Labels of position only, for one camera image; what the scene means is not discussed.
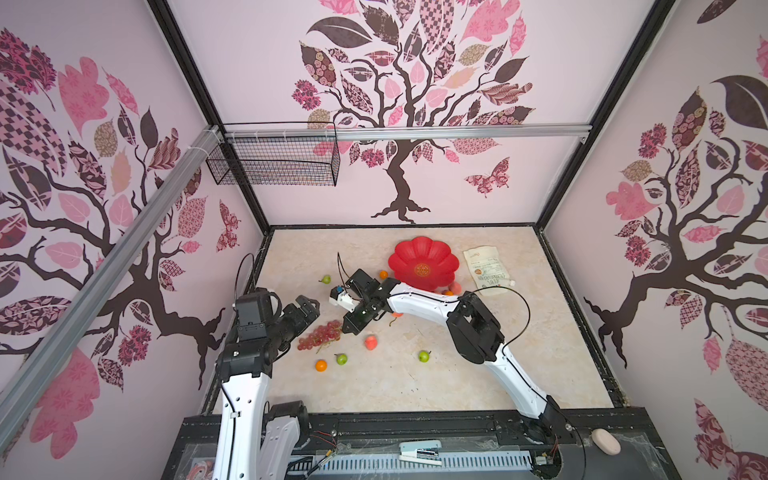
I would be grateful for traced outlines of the purple fake grape bunch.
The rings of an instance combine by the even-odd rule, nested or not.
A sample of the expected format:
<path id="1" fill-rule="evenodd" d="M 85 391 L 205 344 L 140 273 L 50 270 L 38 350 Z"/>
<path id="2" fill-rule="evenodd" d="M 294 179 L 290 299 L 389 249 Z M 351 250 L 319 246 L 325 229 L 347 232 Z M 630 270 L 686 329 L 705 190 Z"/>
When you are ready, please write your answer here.
<path id="1" fill-rule="evenodd" d="M 338 341 L 341 338 L 341 335 L 342 323 L 338 320 L 329 321 L 302 336 L 298 341 L 298 349 L 312 350 L 321 348 L 327 344 Z"/>

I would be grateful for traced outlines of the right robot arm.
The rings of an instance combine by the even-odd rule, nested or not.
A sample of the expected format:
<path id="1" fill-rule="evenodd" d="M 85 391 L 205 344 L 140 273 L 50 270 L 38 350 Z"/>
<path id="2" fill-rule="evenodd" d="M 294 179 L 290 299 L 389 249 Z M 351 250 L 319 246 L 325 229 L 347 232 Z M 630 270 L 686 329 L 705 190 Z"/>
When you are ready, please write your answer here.
<path id="1" fill-rule="evenodd" d="M 574 440 L 576 432 L 554 398 L 525 372 L 501 324 L 475 292 L 458 297 L 417 289 L 396 279 L 378 281 L 363 270 L 330 290 L 332 305 L 346 311 L 342 331 L 358 335 L 386 313 L 412 315 L 445 327 L 458 354 L 487 367 L 521 417 L 523 435 L 537 444 Z"/>

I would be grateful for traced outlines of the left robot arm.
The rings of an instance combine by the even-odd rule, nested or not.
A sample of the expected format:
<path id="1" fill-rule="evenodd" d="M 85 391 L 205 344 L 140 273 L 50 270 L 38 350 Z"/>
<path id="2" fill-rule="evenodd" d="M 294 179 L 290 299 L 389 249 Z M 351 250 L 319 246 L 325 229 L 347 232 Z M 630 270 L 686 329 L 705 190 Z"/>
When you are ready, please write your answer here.
<path id="1" fill-rule="evenodd" d="M 282 479 L 295 447 L 309 437 L 301 401 L 268 406 L 274 366 L 294 339 L 320 316 L 319 302 L 303 295 L 283 305 L 264 288 L 235 303 L 236 339 L 218 364 L 223 395 L 214 479 Z"/>

